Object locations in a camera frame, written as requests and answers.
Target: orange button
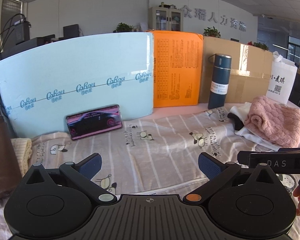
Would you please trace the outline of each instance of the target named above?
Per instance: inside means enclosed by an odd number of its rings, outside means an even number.
[[[186,199],[189,201],[199,201],[201,200],[201,196],[198,194],[189,194],[186,196]]]

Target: blue finger pad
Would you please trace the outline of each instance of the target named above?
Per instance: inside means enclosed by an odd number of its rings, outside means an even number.
[[[219,167],[216,163],[202,154],[199,155],[198,165],[200,171],[202,171],[208,179],[213,179],[215,176],[222,172],[221,167]]]
[[[92,179],[101,170],[102,158],[100,155],[95,156],[84,165],[82,165],[78,171],[87,179]]]

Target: silver button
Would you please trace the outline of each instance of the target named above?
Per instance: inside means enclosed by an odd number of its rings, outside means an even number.
[[[114,199],[114,196],[111,194],[102,194],[99,196],[99,200],[103,202],[108,202]]]

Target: dark blue vacuum bottle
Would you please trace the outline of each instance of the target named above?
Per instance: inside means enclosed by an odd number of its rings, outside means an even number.
[[[231,56],[224,54],[214,56],[208,109],[225,105],[231,70]]]

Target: phone screen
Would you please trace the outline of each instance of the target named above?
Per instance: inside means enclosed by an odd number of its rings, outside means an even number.
[[[118,105],[68,115],[66,123],[72,140],[122,128]]]

